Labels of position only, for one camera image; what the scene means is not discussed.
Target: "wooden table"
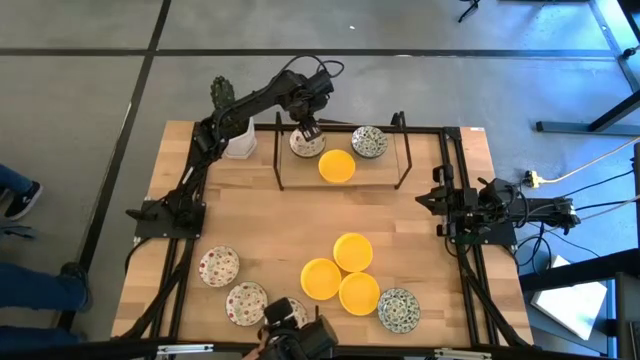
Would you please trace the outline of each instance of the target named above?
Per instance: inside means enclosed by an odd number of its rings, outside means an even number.
[[[167,123],[149,187],[152,198],[176,185],[192,128],[192,122]],[[479,188],[475,179],[494,176],[487,139],[480,128],[461,128],[461,132],[471,185]],[[469,346],[457,260],[446,253],[443,239],[435,234],[440,217],[432,216],[414,200],[435,186],[431,171],[442,164],[437,136],[409,135],[413,170],[399,190],[343,187],[285,191],[278,190],[272,168],[273,132],[258,131],[256,136],[258,148],[249,159],[223,159],[209,169],[205,226],[193,254],[180,340],[256,342],[259,325],[237,326],[224,310],[229,290],[251,280],[264,287],[269,301],[294,297],[310,314],[319,305],[340,345]],[[450,153],[457,169],[452,146]],[[375,312],[352,316],[337,296],[314,301],[303,293],[299,276],[304,264],[317,257],[331,259],[333,243],[346,232],[362,233],[371,241],[374,258],[366,272],[376,278],[382,291],[401,287],[417,297],[422,317],[414,331],[393,334],[380,324]],[[198,263],[208,249],[223,244],[238,252],[240,273],[231,285],[211,288],[198,276]],[[520,336],[532,342],[513,260],[501,247],[483,249],[493,300]],[[156,295],[166,250],[167,240],[152,240],[133,256],[113,325],[114,336],[128,330]],[[167,302],[161,335],[168,332],[172,302],[172,298]],[[486,342],[484,314],[477,299],[475,303],[481,339]]]

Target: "black shoe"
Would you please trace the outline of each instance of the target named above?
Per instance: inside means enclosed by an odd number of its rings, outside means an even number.
[[[31,189],[26,193],[15,195],[13,197],[13,201],[4,213],[4,216],[9,220],[18,220],[27,215],[29,210],[31,210],[33,205],[36,203],[36,200],[38,200],[42,194],[42,189],[44,189],[44,187],[40,185],[40,183],[34,181],[33,185],[31,185]]]
[[[6,187],[0,186],[0,201],[4,200],[5,197],[9,195],[9,189]]]
[[[82,285],[85,289],[86,297],[84,304],[80,306],[78,311],[88,311],[91,308],[91,305],[93,305],[93,301],[91,299],[91,291],[89,290],[89,275],[87,275],[86,270],[83,269],[78,263],[68,262],[62,265],[62,268],[60,268],[60,275],[76,278],[82,282]]]

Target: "green cactus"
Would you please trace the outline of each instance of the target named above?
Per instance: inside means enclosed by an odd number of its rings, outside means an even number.
[[[211,83],[211,101],[216,110],[224,109],[236,101],[233,85],[223,76],[216,76]],[[236,120],[225,117],[220,121],[220,129],[229,138],[242,135],[249,127],[249,119]]]

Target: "yellow plate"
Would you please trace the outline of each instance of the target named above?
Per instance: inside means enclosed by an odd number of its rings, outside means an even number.
[[[373,248],[366,237],[348,233],[340,236],[333,245],[333,258],[343,270],[358,272],[371,264]]]
[[[340,280],[340,269],[328,259],[313,259],[300,273],[302,290],[314,300],[327,300],[335,295],[340,287]]]
[[[371,275],[353,273],[342,280],[339,295],[345,310],[353,315],[364,316],[376,309],[380,287]]]
[[[351,179],[356,171],[356,162],[344,150],[330,150],[318,161],[318,170],[327,182],[340,184]]]

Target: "concrete floor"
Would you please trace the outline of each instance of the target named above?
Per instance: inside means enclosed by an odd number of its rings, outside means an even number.
[[[615,6],[605,0],[598,4],[605,16],[613,17],[609,23],[620,23]],[[68,0],[56,6],[48,0],[0,0],[0,47],[146,48],[160,5],[160,0]],[[455,23],[466,6],[449,0],[174,1],[160,47],[608,49],[585,3],[483,0],[475,15]],[[615,31],[627,30],[617,26]],[[124,210],[137,208],[146,193],[165,122],[208,115],[208,86],[216,75],[228,77],[236,93],[244,94],[264,86],[287,60],[155,59],[91,267],[97,300],[91,311],[76,316],[75,330],[92,340],[109,337],[134,229]],[[612,58],[338,60],[346,70],[335,79],[336,91],[320,116],[384,124],[394,111],[404,110],[410,125],[485,127],[496,174],[504,179],[516,181],[526,169],[553,178],[628,140],[532,130],[539,120],[592,121],[630,95]],[[56,272],[77,257],[141,61],[0,57],[0,162],[46,187],[23,221],[41,236],[33,242],[0,243],[0,261]],[[312,72],[315,64],[304,60],[294,68]],[[274,112],[256,120],[272,122]],[[638,115],[625,120],[637,121]],[[631,157],[632,150],[625,149],[560,184],[525,194],[564,194],[630,170]],[[574,199],[584,205],[627,199],[633,192],[632,177],[626,177]],[[524,230],[522,236],[535,232],[533,227]],[[634,209],[586,221],[566,238],[601,255],[635,246]],[[553,237],[549,241],[554,253],[570,261],[592,256]],[[46,312],[0,311],[0,324],[47,326],[52,320],[53,314]]]

